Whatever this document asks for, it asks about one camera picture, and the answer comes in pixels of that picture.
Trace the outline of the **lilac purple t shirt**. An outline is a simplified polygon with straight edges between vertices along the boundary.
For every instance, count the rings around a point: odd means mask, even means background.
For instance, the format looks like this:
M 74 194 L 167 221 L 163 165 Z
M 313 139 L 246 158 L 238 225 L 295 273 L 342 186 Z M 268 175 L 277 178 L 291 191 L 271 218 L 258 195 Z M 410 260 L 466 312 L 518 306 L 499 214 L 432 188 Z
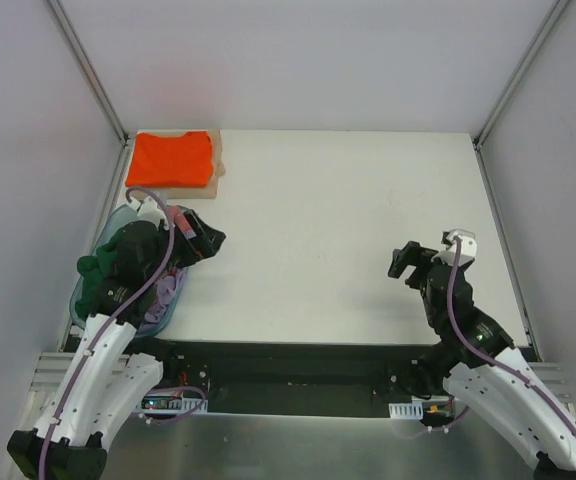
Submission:
M 167 315 L 174 310 L 186 278 L 187 268 L 174 268 L 155 283 L 155 301 L 144 316 L 147 326 L 159 326 L 164 323 Z

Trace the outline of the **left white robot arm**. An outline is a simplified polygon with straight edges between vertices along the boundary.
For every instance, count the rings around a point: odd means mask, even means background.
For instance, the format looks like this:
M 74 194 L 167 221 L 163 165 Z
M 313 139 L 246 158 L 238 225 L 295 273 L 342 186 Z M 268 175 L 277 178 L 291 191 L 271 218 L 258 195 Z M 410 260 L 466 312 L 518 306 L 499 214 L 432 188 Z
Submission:
M 112 381 L 119 357 L 138 335 L 165 273 L 217 254 L 226 236 L 192 209 L 139 208 L 96 255 L 82 257 L 76 314 L 84 335 L 58 390 L 29 431 L 15 431 L 7 451 L 28 479 L 97 479 L 117 432 L 153 388 L 172 387 L 178 363 L 133 354 Z

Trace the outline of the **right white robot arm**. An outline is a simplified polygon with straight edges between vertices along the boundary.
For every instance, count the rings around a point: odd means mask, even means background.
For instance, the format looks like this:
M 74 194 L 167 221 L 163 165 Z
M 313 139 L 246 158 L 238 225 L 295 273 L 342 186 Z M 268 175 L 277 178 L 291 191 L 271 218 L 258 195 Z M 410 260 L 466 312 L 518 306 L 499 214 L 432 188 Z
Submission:
M 473 300 L 465 272 L 472 240 L 460 235 L 436 251 L 410 241 L 388 270 L 419 292 L 439 341 L 397 382 L 422 398 L 445 393 L 485 420 L 521 456 L 536 479 L 576 479 L 576 418 L 547 388 L 509 334 Z

